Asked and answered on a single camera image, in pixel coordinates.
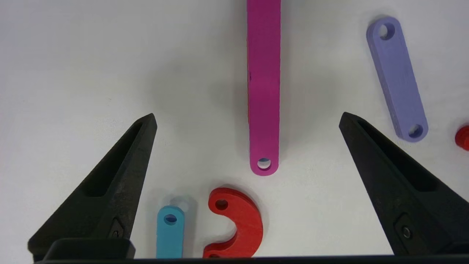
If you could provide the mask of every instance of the screw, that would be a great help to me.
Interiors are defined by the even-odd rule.
[[[407,239],[411,239],[412,238],[412,231],[407,226],[404,226],[402,228],[402,235]]]

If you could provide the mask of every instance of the purple plastic link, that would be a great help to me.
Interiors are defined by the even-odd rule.
[[[381,26],[387,29],[384,36]],[[393,17],[378,19],[369,26],[366,39],[397,136],[409,142],[422,140],[428,132],[427,118],[401,24]]]

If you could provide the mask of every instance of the red curved plastic piece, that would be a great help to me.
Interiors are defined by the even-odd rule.
[[[236,233],[226,242],[206,246],[203,258],[252,257],[264,234],[261,214],[254,202],[239,191],[216,188],[210,193],[208,207],[231,219],[236,224]]]
[[[456,145],[460,146],[462,149],[469,151],[469,125],[462,127],[456,133]]]

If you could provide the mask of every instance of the white table surface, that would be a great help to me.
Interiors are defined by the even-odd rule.
[[[391,254],[339,131],[359,115],[469,199],[467,0],[284,0],[280,167],[250,171],[244,0],[0,2],[0,258],[26,244],[126,129],[158,131],[131,240],[155,256],[156,213],[186,200],[184,256],[234,233],[210,191],[254,198],[256,256]],[[399,140],[366,43],[378,15],[398,18],[429,133]]]

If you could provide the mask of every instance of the hole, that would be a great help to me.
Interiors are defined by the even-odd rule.
[[[165,215],[165,223],[167,225],[174,225],[174,224],[176,224],[176,222],[177,222],[176,216],[171,215],[171,214]]]
[[[257,162],[257,166],[262,170],[262,171],[266,171],[268,169],[270,169],[270,165],[271,165],[271,162],[269,159],[267,158],[261,158],[259,159],[259,161]]]
[[[422,135],[424,129],[421,125],[415,124],[409,129],[409,136],[413,139],[416,139]]]
[[[402,227],[402,235],[403,235],[406,239],[411,239],[411,238],[412,238],[412,231],[410,230],[409,227],[403,226],[403,227]]]
[[[384,23],[379,27],[379,37],[382,40],[388,40],[394,36],[396,29],[394,28],[394,25],[391,23]]]
[[[228,202],[226,200],[218,200],[218,201],[215,202],[215,207],[218,210],[223,211],[226,208],[228,208]]]

